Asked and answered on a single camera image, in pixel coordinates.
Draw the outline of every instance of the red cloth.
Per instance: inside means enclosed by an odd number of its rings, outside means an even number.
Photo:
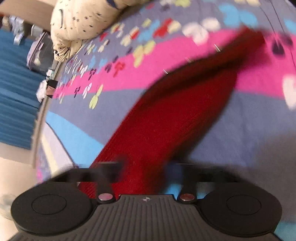
[[[261,32],[244,29],[220,53],[169,73],[144,93],[92,164],[127,159],[121,181],[112,184],[116,196],[162,188],[164,165],[208,131],[229,99],[240,63],[264,42]],[[79,188],[95,197],[93,183]]]

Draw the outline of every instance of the pink stripe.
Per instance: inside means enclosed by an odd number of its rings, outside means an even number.
[[[191,38],[186,38],[185,36],[159,43],[150,55],[144,56],[138,68],[133,66],[134,57],[132,54],[129,54],[117,60],[117,63],[125,63],[125,68],[119,71],[116,77],[113,77],[115,64],[113,64],[109,73],[103,67],[90,81],[88,81],[89,72],[84,73],[82,78],[80,78],[80,75],[77,75],[72,86],[58,88],[55,96],[61,93],[73,95],[75,89],[79,86],[80,91],[78,94],[82,94],[84,88],[90,82],[92,82],[92,86],[89,93],[96,92],[101,84],[104,85],[103,91],[145,89],[164,75],[164,70],[169,72],[170,69],[180,66],[186,62],[186,58],[195,59],[214,53],[214,44],[224,46],[233,39],[235,33],[233,30],[221,30],[216,33],[210,33],[208,42],[199,46]],[[277,35],[269,37],[266,40],[267,45],[263,50],[250,55],[245,66],[239,72],[237,90],[283,98],[283,76],[296,73],[290,50],[287,47],[285,47],[285,58],[275,57],[272,54],[271,44],[274,38],[279,39]]]

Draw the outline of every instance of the white cloth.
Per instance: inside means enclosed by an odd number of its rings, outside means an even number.
[[[47,81],[46,80],[43,80],[43,81],[40,82],[39,88],[38,88],[38,90],[36,92],[37,100],[40,103],[45,98],[46,89],[47,89]]]

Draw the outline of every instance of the pillow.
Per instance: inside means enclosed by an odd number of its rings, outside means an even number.
[[[52,13],[51,37],[54,58],[64,61],[82,46],[83,40],[100,34],[127,6],[146,0],[59,0]]]

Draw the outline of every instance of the bed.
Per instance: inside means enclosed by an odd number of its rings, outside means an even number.
[[[67,154],[50,161],[42,143],[47,177],[51,166],[89,167],[149,85],[219,51],[241,25],[262,28],[266,46],[239,72],[227,107],[191,160],[222,166],[275,195],[283,207],[276,234],[295,240],[296,8],[288,0],[154,1],[89,41],[65,65],[46,116],[47,148],[58,142]]]

